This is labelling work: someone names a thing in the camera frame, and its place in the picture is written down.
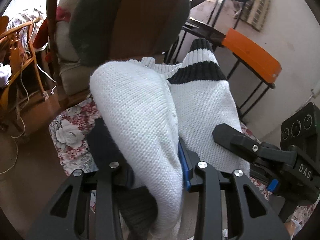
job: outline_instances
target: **wooden chair back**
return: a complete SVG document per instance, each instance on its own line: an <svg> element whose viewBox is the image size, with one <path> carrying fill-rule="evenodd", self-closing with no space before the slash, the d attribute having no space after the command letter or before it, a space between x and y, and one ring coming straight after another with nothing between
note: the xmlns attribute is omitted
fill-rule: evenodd
<svg viewBox="0 0 320 240"><path fill-rule="evenodd" d="M36 53L32 46L32 42L30 41L34 24L38 20L39 19L36 19L35 21L28 21L0 34L0 44L3 45L2 47L5 49L6 54L9 55L12 73L9 84L0 91L0 116L4 115L4 112L7 111L10 86L19 77L21 71L23 71L31 63L33 63L36 79L41 93L44 94L44 88L37 69ZM23 35L25 32L27 32L27 41L30 41L27 46L30 54L26 53L25 57L23 58L25 48L22 48L20 40L21 35Z"/></svg>

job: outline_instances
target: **metal screw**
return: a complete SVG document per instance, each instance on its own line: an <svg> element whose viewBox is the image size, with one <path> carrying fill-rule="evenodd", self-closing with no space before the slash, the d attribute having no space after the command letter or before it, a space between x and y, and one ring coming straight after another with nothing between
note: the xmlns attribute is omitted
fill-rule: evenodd
<svg viewBox="0 0 320 240"><path fill-rule="evenodd" d="M208 164L207 164L206 162L198 162L198 167L199 167L199 168L204 169L204 168L206 168L207 166L208 166Z"/></svg>
<svg viewBox="0 0 320 240"><path fill-rule="evenodd" d="M241 171L241 170L235 170L235 171L234 171L234 174L235 174L237 177L242 177L242 176L243 176L243 171Z"/></svg>
<svg viewBox="0 0 320 240"><path fill-rule="evenodd" d="M258 145L256 145L256 144L253 145L253 146L252 146L252 150L253 150L254 152L257 152L257 151L258 151Z"/></svg>
<svg viewBox="0 0 320 240"><path fill-rule="evenodd" d="M80 176L82 174L82 171L80 169L77 169L77 170L73 171L72 174L73 174L73 176L78 177L78 176Z"/></svg>
<svg viewBox="0 0 320 240"><path fill-rule="evenodd" d="M112 168L112 169L115 169L115 168L117 168L118 166L119 166L119 163L118 163L118 162L111 162L111 163L109 164L109 167Z"/></svg>

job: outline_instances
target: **red cloth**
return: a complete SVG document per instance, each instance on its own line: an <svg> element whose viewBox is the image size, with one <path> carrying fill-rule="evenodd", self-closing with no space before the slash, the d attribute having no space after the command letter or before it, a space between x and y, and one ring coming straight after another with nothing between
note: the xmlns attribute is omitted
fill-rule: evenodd
<svg viewBox="0 0 320 240"><path fill-rule="evenodd" d="M47 55L45 55L44 59L47 63L51 63L52 62L51 52L48 52Z"/></svg>
<svg viewBox="0 0 320 240"><path fill-rule="evenodd" d="M33 47L36 49L42 48L48 42L48 36L48 19L46 18L39 28L39 31L33 42Z"/></svg>
<svg viewBox="0 0 320 240"><path fill-rule="evenodd" d="M57 7L57 14L56 14L56 21L65 21L65 22L70 22L71 18L71 13L66 11L65 9L62 9L60 6Z"/></svg>
<svg viewBox="0 0 320 240"><path fill-rule="evenodd" d="M56 21L65 21L70 22L71 14L66 11L65 9L62 9L60 6L57 7L56 12ZM39 28L39 31L36 35L35 41L33 42L33 47L36 49L42 48L47 42L48 42L48 19L46 18L42 25Z"/></svg>

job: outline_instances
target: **camera lens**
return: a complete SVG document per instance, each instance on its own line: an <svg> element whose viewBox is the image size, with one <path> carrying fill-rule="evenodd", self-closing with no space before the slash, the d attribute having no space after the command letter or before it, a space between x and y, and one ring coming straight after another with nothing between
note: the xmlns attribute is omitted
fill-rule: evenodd
<svg viewBox="0 0 320 240"><path fill-rule="evenodd" d="M300 121L297 120L292 124L291 135L293 137L296 137L297 135L299 135L300 130L301 130L301 123L300 123Z"/></svg>
<svg viewBox="0 0 320 240"><path fill-rule="evenodd" d="M282 133L282 138L285 140L285 139L287 139L288 136L289 136L289 129L286 128L286 129L284 129L284 131Z"/></svg>
<svg viewBox="0 0 320 240"><path fill-rule="evenodd" d="M311 127L312 124L312 117L310 114L307 114L307 116L304 118L303 121L303 127L308 130Z"/></svg>

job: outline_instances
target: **floral cushion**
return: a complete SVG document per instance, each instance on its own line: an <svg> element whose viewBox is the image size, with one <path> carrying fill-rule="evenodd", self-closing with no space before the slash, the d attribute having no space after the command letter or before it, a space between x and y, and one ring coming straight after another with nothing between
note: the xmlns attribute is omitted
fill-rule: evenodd
<svg viewBox="0 0 320 240"><path fill-rule="evenodd" d="M101 114L93 98L89 97L59 114L49 125L49 132L58 152L60 164L68 176L75 169L82 169L86 173L97 170L85 136L93 128L94 120L100 117ZM242 122L241 129L243 134L261 143ZM271 192L267 191L266 186L251 177L250 180L268 200ZM96 193L93 191L90 202L93 211L95 210L95 196ZM292 218L304 226L316 208L316 204L317 202L309 206L298 206Z"/></svg>

